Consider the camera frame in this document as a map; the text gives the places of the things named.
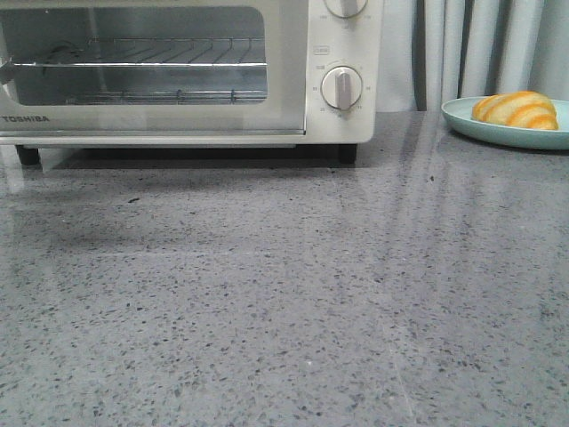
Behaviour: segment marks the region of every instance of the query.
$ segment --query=curtain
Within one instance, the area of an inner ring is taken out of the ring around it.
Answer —
[[[530,89],[569,101],[567,0],[384,0],[378,110]]]

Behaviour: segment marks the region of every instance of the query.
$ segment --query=oven door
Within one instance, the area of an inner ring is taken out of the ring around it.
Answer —
[[[0,0],[3,136],[297,134],[307,0]]]

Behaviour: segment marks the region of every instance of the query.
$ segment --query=pastry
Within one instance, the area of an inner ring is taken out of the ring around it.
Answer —
[[[501,93],[477,102],[472,117],[494,125],[557,130],[557,112],[551,99],[531,91]]]

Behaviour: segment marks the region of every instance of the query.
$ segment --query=toaster oven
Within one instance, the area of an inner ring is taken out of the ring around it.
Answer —
[[[0,0],[0,143],[274,147],[373,136],[382,0]]]

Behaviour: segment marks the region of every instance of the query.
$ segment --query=temperature dial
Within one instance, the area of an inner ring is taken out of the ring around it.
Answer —
[[[362,77],[353,68],[338,67],[324,77],[322,96],[330,106],[345,111],[362,96],[362,86]]]
[[[325,0],[326,6],[334,15],[340,18],[351,18],[360,13],[367,4],[367,0]]]

